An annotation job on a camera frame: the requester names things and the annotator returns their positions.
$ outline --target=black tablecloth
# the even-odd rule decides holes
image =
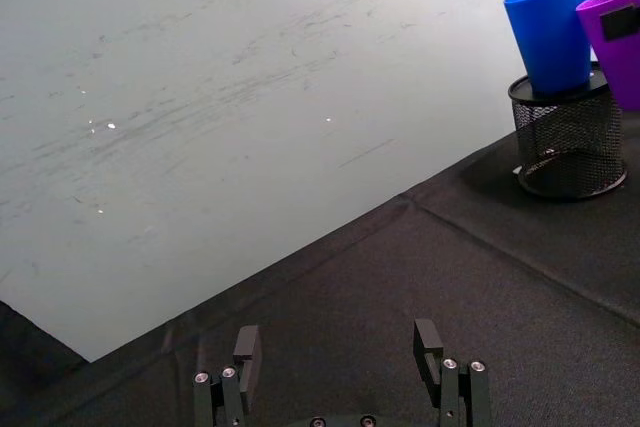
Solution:
[[[191,378],[261,325],[253,425],[435,419],[412,321],[490,366],[500,426],[640,425],[640,117],[629,179],[580,203],[523,193],[509,136],[14,409],[0,423],[188,426]]]
[[[86,365],[78,354],[0,302],[0,412]]]

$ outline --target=scratch mark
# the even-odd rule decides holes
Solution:
[[[258,53],[258,40],[260,39],[252,40],[251,42],[249,42],[247,46],[242,50],[242,52],[235,56],[232,65],[237,65],[240,62],[243,62],[256,55]]]
[[[381,149],[382,147],[384,147],[385,145],[390,144],[391,142],[393,142],[396,139],[389,139],[389,140],[385,140],[384,142],[382,142],[381,144],[376,145],[375,147],[371,147],[369,150],[366,150],[364,152],[362,152],[359,155],[356,155],[355,157],[353,157],[352,159],[347,160],[346,162],[340,164],[338,166],[339,169],[341,169],[342,167],[345,167],[346,165],[349,165],[351,162],[355,162],[356,160],[361,159],[362,157],[364,157],[365,155],[369,155],[372,152],[375,152],[378,149]]]
[[[246,101],[252,99],[259,89],[264,87],[271,87],[277,84],[284,83],[287,80],[297,80],[304,78],[309,72],[313,72],[326,65],[328,61],[332,60],[332,57],[325,59],[314,60],[301,65],[296,65],[292,68],[274,72],[272,74],[250,77],[248,79],[235,82],[229,85],[224,85],[218,89],[222,94],[218,97],[218,102],[221,104],[235,104],[238,101]]]
[[[395,38],[395,35],[381,35],[376,39],[376,44],[384,44],[385,42],[389,42],[390,40],[393,40]]]
[[[129,35],[129,34],[135,34],[138,32],[143,32],[143,33],[151,33],[151,32],[164,32],[167,30],[167,28],[169,28],[172,25],[178,24],[179,22],[182,22],[183,20],[191,17],[192,13],[189,12],[185,15],[177,15],[177,14],[167,14],[167,15],[163,15],[162,17],[159,17],[158,19],[151,21],[151,22],[145,22],[143,24],[138,25],[137,27],[131,27],[129,29],[126,29],[124,31],[122,31],[123,35]]]
[[[36,160],[36,161],[37,160],[44,160],[44,159],[47,159],[49,157],[53,157],[53,156],[58,156],[60,154],[64,154],[66,151],[74,148],[76,145],[77,145],[76,142],[69,142],[67,144],[59,145],[56,148],[54,148],[53,150],[51,150],[51,151],[45,152],[44,154],[40,154],[37,157],[34,157],[33,160]]]
[[[148,139],[145,140],[145,142],[147,144],[150,144],[154,140],[161,139],[162,137],[165,137],[167,134],[170,134],[171,132],[173,132],[173,129],[165,129],[165,130],[161,131],[159,134],[156,134],[153,137],[149,137]]]
[[[322,24],[326,24],[327,22],[331,22],[332,20],[336,20],[339,19],[341,17],[344,17],[344,14],[336,14],[332,17],[329,17],[328,19],[324,19],[324,20],[318,20],[315,22],[307,22],[304,26],[305,29],[309,28],[309,27],[313,27],[314,25],[322,25]]]
[[[121,135],[120,137],[115,138],[114,140],[112,140],[111,142],[108,142],[102,146],[96,147],[95,149],[92,149],[92,154],[94,156],[96,155],[103,155],[105,157],[107,157],[109,155],[109,152],[119,143],[121,142],[127,142],[132,140],[135,137],[138,137],[140,135],[142,135],[143,133],[145,133],[146,131],[148,131],[150,128],[152,128],[153,126],[163,122],[165,119],[170,118],[171,116],[174,116],[186,109],[189,109],[190,107],[192,107],[194,104],[199,103],[199,102],[206,102],[207,100],[210,99],[210,96],[207,97],[203,97],[202,99],[198,99],[196,101],[193,102],[187,102],[183,105],[180,105],[178,107],[174,107],[173,109],[168,110],[167,112],[164,112],[156,117],[154,117],[153,119],[145,122],[142,125],[139,125],[138,127],[129,129],[128,131],[126,131],[123,135]],[[97,159],[96,162],[100,163],[102,159]]]
[[[187,157],[183,157],[182,159],[174,163],[171,167],[169,167],[167,170],[164,171],[164,175],[170,174],[171,172],[176,170],[178,167],[184,164],[186,160],[187,160]]]
[[[342,12],[342,16],[347,15],[350,12],[347,12],[347,9],[349,9],[351,6],[359,3],[359,2],[363,2],[363,1],[367,1],[367,0],[333,0],[331,2],[328,2],[327,4],[325,4],[324,6],[321,6],[318,9],[315,9],[307,14],[304,14],[300,17],[298,17],[297,19],[293,20],[292,22],[288,23],[285,26],[280,27],[281,31],[279,33],[280,37],[285,37],[291,33],[294,33],[294,29],[297,31],[298,28],[302,27],[303,29],[308,29],[310,26],[313,25],[317,25],[319,23],[326,23],[329,21],[334,20],[335,18],[338,18],[337,16],[333,16],[330,18],[326,18],[328,15],[330,15],[330,13],[335,12],[336,10],[338,10],[339,12]],[[371,17],[371,15],[373,14],[375,8],[371,8],[367,14],[368,17]],[[307,33],[304,35],[304,37],[306,39],[309,39],[310,36],[312,34]]]
[[[4,281],[5,281],[5,279],[6,279],[7,277],[9,277],[9,274],[10,274],[11,272],[13,272],[13,270],[14,270],[14,269],[15,269],[15,267],[11,267],[11,268],[10,268],[9,270],[7,270],[4,274],[2,274],[2,277],[0,277],[0,284],[2,284],[2,282],[4,282]]]
[[[24,162],[19,162],[17,164],[12,165],[11,167],[7,167],[4,170],[0,170],[0,175],[1,174],[8,174],[11,171],[17,170],[17,169],[21,169],[23,167],[26,167],[27,164],[25,164]]]

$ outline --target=purple cup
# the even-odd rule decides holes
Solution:
[[[576,11],[622,110],[640,110],[640,0],[587,0]]]

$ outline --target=black wire mesh container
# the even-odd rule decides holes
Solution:
[[[528,77],[509,87],[522,166],[520,185],[558,200],[608,192],[627,173],[622,159],[622,114],[597,62],[587,84],[544,96]]]

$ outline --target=bolt head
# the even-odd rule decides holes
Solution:
[[[458,363],[453,359],[444,359],[442,361],[442,365],[444,365],[447,369],[455,369],[458,366]]]
[[[376,419],[371,415],[365,415],[360,419],[360,425],[362,427],[376,427]]]
[[[195,380],[198,384],[204,384],[207,380],[209,380],[209,374],[207,374],[206,372],[200,372],[195,375],[193,380]]]
[[[475,362],[471,362],[471,368],[476,372],[482,372],[486,369],[485,365],[477,360]]]

